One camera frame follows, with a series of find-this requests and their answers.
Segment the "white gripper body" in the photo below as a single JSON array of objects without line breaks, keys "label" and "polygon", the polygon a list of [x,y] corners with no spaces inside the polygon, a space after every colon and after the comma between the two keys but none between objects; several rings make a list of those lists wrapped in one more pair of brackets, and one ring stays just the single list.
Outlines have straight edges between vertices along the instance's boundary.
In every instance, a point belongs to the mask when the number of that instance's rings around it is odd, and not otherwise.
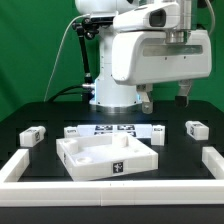
[{"label": "white gripper body", "polygon": [[122,85],[208,77],[212,68],[207,32],[190,33],[186,43],[167,44],[164,32],[117,34],[112,44],[112,76]]}]

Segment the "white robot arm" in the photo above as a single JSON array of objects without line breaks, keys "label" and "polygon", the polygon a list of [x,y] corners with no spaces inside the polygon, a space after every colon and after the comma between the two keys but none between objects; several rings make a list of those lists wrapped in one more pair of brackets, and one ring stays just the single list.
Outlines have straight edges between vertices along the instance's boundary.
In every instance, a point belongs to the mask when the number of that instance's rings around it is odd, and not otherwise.
[{"label": "white robot arm", "polygon": [[179,105],[192,81],[210,75],[210,32],[196,27],[208,0],[74,0],[83,21],[77,30],[100,37],[100,74],[91,106],[98,111],[153,111],[155,83],[177,81]]}]

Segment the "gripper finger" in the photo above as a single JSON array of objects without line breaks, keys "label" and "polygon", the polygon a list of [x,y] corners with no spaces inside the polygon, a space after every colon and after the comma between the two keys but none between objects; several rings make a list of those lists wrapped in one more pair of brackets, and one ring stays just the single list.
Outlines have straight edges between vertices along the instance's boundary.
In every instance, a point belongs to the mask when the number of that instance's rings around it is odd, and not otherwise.
[{"label": "gripper finger", "polygon": [[141,84],[136,87],[136,90],[142,102],[142,112],[151,114],[153,112],[153,101],[151,97],[153,86],[151,84]]},{"label": "gripper finger", "polygon": [[192,87],[191,80],[180,80],[178,82],[179,91],[175,96],[175,103],[179,107],[187,107],[189,102],[189,93]]}]

